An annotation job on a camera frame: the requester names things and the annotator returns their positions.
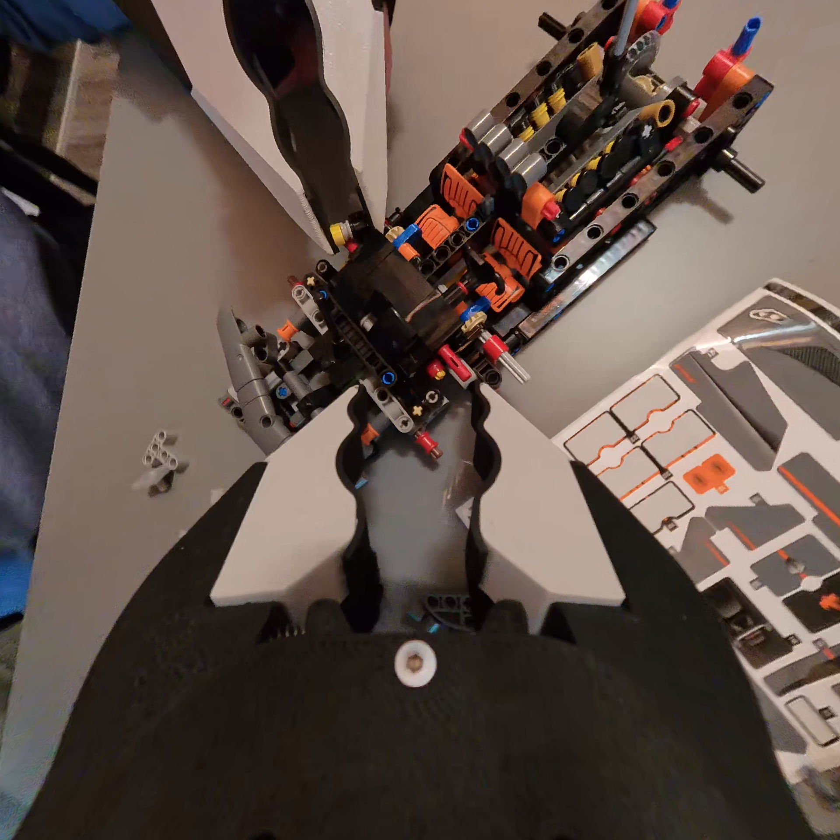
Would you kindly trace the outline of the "person's leg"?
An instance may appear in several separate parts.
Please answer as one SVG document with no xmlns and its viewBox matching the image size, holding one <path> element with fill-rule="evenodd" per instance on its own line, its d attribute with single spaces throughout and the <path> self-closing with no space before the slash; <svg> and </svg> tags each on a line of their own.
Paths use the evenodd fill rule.
<svg viewBox="0 0 840 840">
<path fill-rule="evenodd" d="M 25 612 L 69 359 L 39 227 L 1 195 L 1 617 Z"/>
</svg>

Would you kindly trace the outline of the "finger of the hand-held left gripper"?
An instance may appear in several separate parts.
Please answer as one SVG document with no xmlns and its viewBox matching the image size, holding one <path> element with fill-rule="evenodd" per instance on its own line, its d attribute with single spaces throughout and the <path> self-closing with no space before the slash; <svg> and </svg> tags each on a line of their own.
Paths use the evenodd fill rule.
<svg viewBox="0 0 840 840">
<path fill-rule="evenodd" d="M 262 79 L 282 160 L 319 246 L 355 212 L 379 228 L 387 198 L 389 26 L 373 2 L 265 2 Z"/>
<path fill-rule="evenodd" d="M 265 73 L 235 46 L 224 2 L 153 1 L 191 85 L 192 98 L 269 193 L 328 254 L 327 231 L 290 153 L 280 147 L 277 98 Z"/>
</svg>

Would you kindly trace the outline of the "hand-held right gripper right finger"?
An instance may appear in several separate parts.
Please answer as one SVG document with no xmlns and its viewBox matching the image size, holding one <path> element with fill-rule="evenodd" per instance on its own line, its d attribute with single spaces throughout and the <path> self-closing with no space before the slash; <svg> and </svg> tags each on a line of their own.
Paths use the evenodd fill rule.
<svg viewBox="0 0 840 840">
<path fill-rule="evenodd" d="M 467 536 L 476 627 L 517 602 L 539 632 L 559 604 L 618 607 L 625 592 L 568 457 L 486 384 L 472 392 L 479 485 Z"/>
</svg>

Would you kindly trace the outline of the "light grey square lego plate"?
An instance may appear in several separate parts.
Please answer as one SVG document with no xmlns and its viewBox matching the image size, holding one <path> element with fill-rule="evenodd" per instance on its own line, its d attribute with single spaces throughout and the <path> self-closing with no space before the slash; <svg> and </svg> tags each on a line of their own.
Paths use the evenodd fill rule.
<svg viewBox="0 0 840 840">
<path fill-rule="evenodd" d="M 155 497 L 169 492 L 175 477 L 186 472 L 190 462 L 178 458 L 155 460 L 149 464 L 147 470 L 132 483 L 131 489 L 143 492 L 149 497 Z"/>
</svg>

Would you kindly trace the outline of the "lego car model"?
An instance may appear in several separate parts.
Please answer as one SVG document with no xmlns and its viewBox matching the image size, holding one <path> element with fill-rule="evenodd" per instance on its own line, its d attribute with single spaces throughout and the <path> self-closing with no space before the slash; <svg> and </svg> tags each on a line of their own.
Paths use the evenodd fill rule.
<svg viewBox="0 0 840 840">
<path fill-rule="evenodd" d="M 263 70 L 265 2 L 225 2 L 234 44 Z M 405 209 L 290 276 L 297 313 L 278 330 L 231 310 L 217 332 L 230 383 L 219 405 L 269 455 L 341 394 L 373 405 L 365 455 L 392 427 L 427 456 L 446 382 L 497 389 L 529 374 L 514 354 L 584 294 L 583 271 L 644 209 L 710 168 L 751 193 L 763 179 L 732 148 L 772 86 L 748 68 L 751 17 L 699 80 L 655 61 L 681 2 L 597 2 L 570 27 L 542 14 L 551 51 L 461 130 Z"/>
</svg>

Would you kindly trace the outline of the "sticker sheet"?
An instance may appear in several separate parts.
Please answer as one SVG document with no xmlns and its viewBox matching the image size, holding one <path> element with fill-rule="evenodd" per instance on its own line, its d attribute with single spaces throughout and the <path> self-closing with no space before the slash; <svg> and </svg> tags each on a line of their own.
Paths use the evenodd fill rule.
<svg viewBox="0 0 840 840">
<path fill-rule="evenodd" d="M 838 310 L 772 280 L 552 442 L 726 628 L 783 775 L 838 834 Z"/>
</svg>

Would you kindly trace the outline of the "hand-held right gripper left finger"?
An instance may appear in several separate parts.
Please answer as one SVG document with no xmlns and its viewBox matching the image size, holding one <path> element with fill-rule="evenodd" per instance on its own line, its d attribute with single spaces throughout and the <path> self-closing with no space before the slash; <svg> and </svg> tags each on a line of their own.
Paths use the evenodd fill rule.
<svg viewBox="0 0 840 840">
<path fill-rule="evenodd" d="M 266 457 L 210 592 L 215 606 L 273 602 L 301 625 L 311 605 L 332 600 L 355 632 L 375 628 L 384 587 L 359 489 L 370 405 L 353 386 Z"/>
</svg>

